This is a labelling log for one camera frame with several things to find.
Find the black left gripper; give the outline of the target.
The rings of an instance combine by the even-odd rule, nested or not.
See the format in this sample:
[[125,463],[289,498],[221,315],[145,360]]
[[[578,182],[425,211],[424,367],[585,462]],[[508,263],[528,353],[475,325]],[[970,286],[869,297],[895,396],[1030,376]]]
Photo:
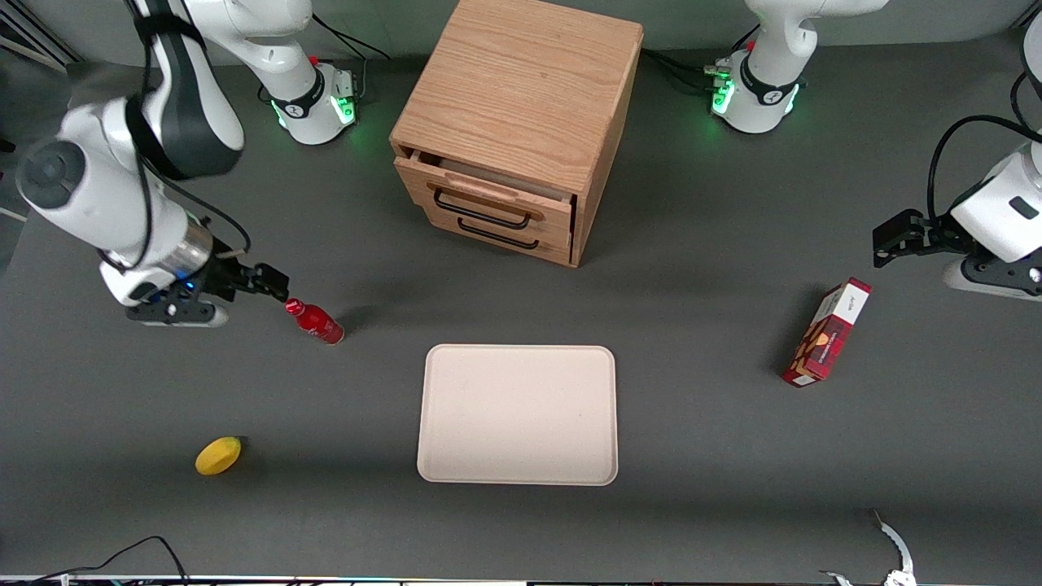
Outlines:
[[922,212],[903,210],[874,227],[872,253],[875,269],[898,257],[967,257],[974,253],[974,237],[952,215],[925,217]]

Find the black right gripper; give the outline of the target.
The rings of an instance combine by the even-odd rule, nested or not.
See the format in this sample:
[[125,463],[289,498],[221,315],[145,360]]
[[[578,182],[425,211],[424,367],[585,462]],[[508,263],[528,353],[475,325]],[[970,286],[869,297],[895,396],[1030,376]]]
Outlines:
[[199,270],[199,293],[232,303],[239,292],[265,295],[286,303],[289,278],[271,265],[247,266],[234,257],[210,257]]

